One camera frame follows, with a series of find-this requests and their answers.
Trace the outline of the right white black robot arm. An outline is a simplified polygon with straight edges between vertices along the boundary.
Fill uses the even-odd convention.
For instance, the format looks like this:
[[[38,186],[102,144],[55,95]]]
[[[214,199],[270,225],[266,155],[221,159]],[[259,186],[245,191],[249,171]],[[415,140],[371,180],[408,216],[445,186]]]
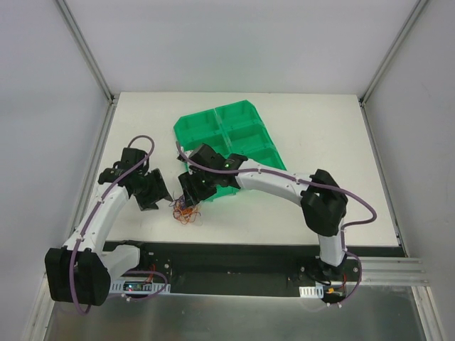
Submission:
[[[225,158],[207,144],[186,153],[178,147],[178,152],[178,160],[188,166],[178,177],[187,206],[211,198],[218,188],[256,190],[288,200],[301,208],[306,226],[318,236],[321,275],[333,281],[344,274],[341,225],[348,198],[330,173],[318,169],[304,176],[236,153]]]

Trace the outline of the green plastic bin column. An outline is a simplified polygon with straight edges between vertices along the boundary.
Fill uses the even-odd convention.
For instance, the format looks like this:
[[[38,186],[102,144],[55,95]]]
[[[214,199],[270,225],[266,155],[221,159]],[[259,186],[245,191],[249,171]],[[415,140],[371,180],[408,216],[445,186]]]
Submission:
[[[215,108],[220,141],[211,146],[224,157],[241,154],[263,165],[284,170],[286,166],[256,107],[247,100]]]
[[[174,124],[173,130],[185,152],[192,151],[201,144],[209,145],[225,158],[233,152],[232,144],[215,109],[182,116]]]

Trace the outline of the green plastic bin left column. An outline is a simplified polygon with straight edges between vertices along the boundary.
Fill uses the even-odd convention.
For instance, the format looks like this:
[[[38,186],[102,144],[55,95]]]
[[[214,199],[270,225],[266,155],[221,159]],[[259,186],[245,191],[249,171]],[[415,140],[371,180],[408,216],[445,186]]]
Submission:
[[[233,152],[232,144],[215,109],[182,116],[174,124],[173,130],[185,152],[192,151],[201,144],[209,145],[225,158]]]

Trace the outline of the aluminium frame rail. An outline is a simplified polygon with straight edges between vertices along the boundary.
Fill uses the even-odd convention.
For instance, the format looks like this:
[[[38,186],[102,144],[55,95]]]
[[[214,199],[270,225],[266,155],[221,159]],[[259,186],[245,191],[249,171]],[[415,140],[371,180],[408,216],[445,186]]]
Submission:
[[[361,257],[362,285],[429,286],[428,273],[416,258]]]

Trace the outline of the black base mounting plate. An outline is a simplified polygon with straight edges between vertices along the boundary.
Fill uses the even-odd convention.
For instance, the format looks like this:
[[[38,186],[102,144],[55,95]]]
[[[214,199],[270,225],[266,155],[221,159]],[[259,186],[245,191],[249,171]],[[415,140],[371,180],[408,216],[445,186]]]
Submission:
[[[339,270],[326,268],[316,246],[262,244],[194,244],[108,241],[104,252],[121,244],[140,250],[132,278],[168,283],[171,293],[223,296],[296,297],[299,288],[317,281],[347,288],[359,279],[360,267],[347,259]]]

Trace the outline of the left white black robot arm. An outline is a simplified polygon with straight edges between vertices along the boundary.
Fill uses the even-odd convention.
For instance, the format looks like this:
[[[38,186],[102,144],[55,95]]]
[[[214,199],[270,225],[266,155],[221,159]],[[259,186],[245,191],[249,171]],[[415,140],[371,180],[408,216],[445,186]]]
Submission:
[[[141,211],[170,200],[158,168],[149,168],[150,153],[126,147],[119,161],[104,169],[88,211],[69,239],[45,255],[50,296],[55,302],[102,305],[112,282],[126,272],[145,275],[150,259],[139,247],[122,244],[103,253],[107,237],[123,207],[135,199]]]

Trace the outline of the green plastic bin right column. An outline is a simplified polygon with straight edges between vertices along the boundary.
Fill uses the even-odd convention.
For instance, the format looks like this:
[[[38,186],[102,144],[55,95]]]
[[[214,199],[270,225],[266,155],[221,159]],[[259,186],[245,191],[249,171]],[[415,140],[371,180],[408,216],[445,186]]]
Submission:
[[[215,108],[220,141],[211,146],[224,157],[241,154],[263,165],[284,170],[286,166],[256,107],[247,100]]]

